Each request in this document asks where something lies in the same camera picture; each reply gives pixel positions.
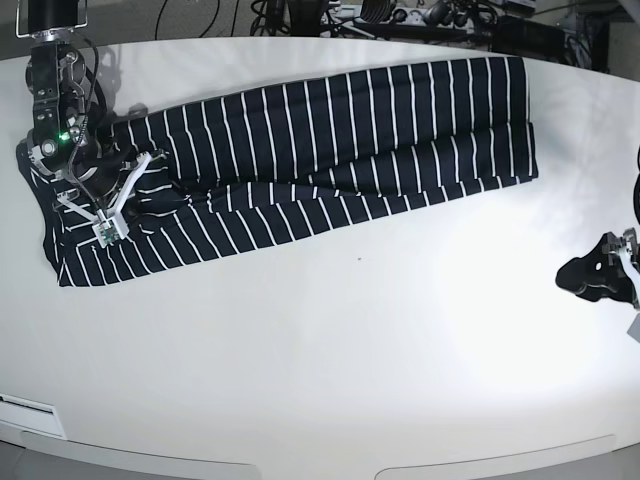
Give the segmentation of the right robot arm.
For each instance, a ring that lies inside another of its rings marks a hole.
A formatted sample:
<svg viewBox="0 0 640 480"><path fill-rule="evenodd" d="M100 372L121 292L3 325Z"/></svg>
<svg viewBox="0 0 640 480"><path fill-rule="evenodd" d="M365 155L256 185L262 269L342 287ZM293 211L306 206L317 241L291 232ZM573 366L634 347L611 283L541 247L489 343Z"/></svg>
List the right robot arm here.
<svg viewBox="0 0 640 480"><path fill-rule="evenodd" d="M124 214L134 186L149 165L165 157L155 150L133 154L116 149L100 129L107 113L97 67L89 67L73 45L87 24L79 1L20 1L15 31L34 44L25 71L33 97L33 127L25 140L31 164L44 176L65 180L69 192L56 202L100 230L127 226Z"/></svg>

